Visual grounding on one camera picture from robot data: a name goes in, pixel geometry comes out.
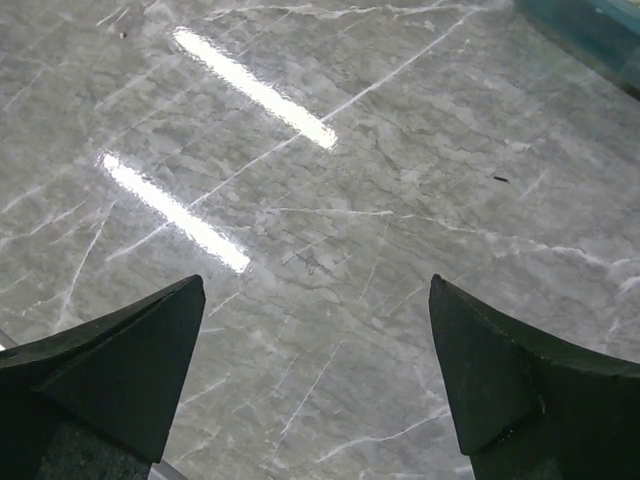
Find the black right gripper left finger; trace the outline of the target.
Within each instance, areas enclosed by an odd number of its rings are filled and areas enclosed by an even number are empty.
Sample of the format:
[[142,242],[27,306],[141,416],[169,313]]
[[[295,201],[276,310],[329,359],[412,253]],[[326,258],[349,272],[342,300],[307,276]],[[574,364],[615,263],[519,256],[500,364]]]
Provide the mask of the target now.
[[205,307],[191,275],[1,351],[4,479],[145,479],[162,460]]

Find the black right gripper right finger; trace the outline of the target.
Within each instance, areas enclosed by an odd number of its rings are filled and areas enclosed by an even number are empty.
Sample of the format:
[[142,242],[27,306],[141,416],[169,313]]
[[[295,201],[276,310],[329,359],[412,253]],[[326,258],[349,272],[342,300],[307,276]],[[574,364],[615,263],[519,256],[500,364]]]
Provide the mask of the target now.
[[532,327],[439,275],[429,315],[476,478],[638,478],[638,364]]

